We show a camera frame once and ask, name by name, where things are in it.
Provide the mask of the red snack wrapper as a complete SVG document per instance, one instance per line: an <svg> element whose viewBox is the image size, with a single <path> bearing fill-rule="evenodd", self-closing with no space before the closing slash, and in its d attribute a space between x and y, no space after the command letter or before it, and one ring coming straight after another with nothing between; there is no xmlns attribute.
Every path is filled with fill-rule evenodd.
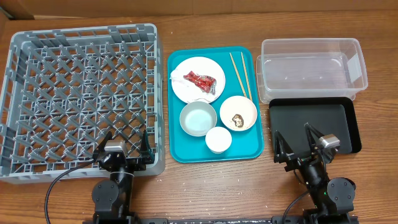
<svg viewBox="0 0 398 224"><path fill-rule="evenodd" d="M216 79L208 75L198 75L193 71L184 75L183 78L195 84L202 92L215 94Z"/></svg>

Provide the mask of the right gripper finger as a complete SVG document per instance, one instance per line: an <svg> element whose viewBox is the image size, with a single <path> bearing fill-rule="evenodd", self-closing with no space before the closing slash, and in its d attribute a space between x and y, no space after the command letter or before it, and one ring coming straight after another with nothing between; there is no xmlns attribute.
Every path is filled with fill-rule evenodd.
<svg viewBox="0 0 398 224"><path fill-rule="evenodd" d="M287 141L284 139L283 135L281 135L279 131L276 131L274 133L274 138L274 162L291 161L294 153Z"/></svg>
<svg viewBox="0 0 398 224"><path fill-rule="evenodd" d="M317 137L317 139L320 139L321 137L324 136L323 133L319 132L319 130L315 129L311 124L305 123L304 124L305 128L305 133L308 141L308 145L310 147L310 152L311 153L318 153L319 155L324 155L324 152L322 149L315 149L315 146L317 145L317 141L314 138L314 136Z"/></svg>

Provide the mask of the brown food scrap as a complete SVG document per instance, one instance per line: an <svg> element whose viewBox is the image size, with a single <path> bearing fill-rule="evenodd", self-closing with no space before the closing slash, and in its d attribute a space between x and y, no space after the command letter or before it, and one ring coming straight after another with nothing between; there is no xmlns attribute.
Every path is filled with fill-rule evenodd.
<svg viewBox="0 0 398 224"><path fill-rule="evenodd" d="M240 114L235 114L232 118L232 122L236 128L242 128L244 126L244 120Z"/></svg>

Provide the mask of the grey-green bowl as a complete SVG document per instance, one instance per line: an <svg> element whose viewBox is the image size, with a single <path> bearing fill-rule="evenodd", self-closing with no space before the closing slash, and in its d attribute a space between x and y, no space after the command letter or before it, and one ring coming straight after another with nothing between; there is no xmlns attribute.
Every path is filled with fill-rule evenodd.
<svg viewBox="0 0 398 224"><path fill-rule="evenodd" d="M216 126L217 114L209 103L195 101L183 107L179 121L187 134L201 137Z"/></svg>

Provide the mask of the white round plate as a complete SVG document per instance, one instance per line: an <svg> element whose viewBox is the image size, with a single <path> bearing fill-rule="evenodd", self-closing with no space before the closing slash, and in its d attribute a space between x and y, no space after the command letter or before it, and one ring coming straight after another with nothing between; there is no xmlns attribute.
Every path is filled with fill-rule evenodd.
<svg viewBox="0 0 398 224"><path fill-rule="evenodd" d="M226 77L224 71L218 63L210 58L190 57L179 63L175 69L181 71L183 75L187 75L189 72L193 71L198 75L208 75L216 79L216 91L214 95L202 92L199 87L186 80L189 87L173 91L176 96L185 103L194 101L211 103L221 96L225 88Z"/></svg>

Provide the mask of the white napkin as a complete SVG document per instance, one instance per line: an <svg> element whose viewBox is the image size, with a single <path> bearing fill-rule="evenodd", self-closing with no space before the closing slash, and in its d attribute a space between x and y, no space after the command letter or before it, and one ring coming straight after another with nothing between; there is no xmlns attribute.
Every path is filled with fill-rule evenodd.
<svg viewBox="0 0 398 224"><path fill-rule="evenodd" d="M182 72L178 69L175 69L170 73L170 81L173 91L189 87L189 84L184 79Z"/></svg>

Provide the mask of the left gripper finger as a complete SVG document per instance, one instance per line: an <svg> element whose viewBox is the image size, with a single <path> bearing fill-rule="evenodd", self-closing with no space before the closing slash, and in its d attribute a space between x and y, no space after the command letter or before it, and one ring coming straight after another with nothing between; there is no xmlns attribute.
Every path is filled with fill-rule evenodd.
<svg viewBox="0 0 398 224"><path fill-rule="evenodd" d="M141 160L143 164L153 164L154 163L154 152L149 144L149 138L147 130L144 130L141 139L141 146L139 148L139 153L141 155Z"/></svg>
<svg viewBox="0 0 398 224"><path fill-rule="evenodd" d="M108 131L108 133L105 135L103 140L98 144L97 148L93 151L93 160L96 161L99 157L99 155L104 151L104 148L106 146L106 143L112 139L113 134L111 131Z"/></svg>

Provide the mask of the white cup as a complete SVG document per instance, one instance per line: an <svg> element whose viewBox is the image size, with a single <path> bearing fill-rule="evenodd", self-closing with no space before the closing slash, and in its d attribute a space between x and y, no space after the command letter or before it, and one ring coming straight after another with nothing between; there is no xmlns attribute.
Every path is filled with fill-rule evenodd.
<svg viewBox="0 0 398 224"><path fill-rule="evenodd" d="M231 146L232 135L226 128L217 126L207 132L205 142L211 152L221 154Z"/></svg>

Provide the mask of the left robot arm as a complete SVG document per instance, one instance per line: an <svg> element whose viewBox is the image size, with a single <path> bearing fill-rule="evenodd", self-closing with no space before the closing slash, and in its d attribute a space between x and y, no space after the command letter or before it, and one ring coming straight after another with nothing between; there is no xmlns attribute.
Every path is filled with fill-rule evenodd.
<svg viewBox="0 0 398 224"><path fill-rule="evenodd" d="M146 170L154 162L148 133L144 131L139 147L140 156L129 159L123 141L113 141L108 132L93 156L99 166L109 172L109 179L98 182L92 191L95 203L93 223L140 223L136 213L130 211L134 173Z"/></svg>

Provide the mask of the pink bowl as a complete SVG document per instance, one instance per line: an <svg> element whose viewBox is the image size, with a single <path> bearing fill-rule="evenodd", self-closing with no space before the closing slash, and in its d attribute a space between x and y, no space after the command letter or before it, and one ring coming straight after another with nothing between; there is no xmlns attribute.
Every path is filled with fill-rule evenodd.
<svg viewBox="0 0 398 224"><path fill-rule="evenodd" d="M235 114L240 114L244 120L242 128L236 128L232 122ZM255 104L244 96L231 96L224 100L220 106L220 118L222 123L232 131L246 131L250 129L257 120L257 108Z"/></svg>

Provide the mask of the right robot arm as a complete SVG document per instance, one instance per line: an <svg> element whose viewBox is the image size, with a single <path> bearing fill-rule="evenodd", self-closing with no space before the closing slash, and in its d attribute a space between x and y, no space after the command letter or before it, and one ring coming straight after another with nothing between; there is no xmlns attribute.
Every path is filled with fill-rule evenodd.
<svg viewBox="0 0 398 224"><path fill-rule="evenodd" d="M356 184L348 178L329 178L326 165L331 163L340 148L340 140L334 134L324 135L312 125L304 125L310 155L300 157L294 153L283 135L274 133L274 162L286 163L285 170L299 172L297 179L306 187L285 209L281 217L274 217L280 223L358 223L357 216L349 213L354 210ZM290 209L306 195L310 196L315 208L304 210L299 217L290 217Z"/></svg>

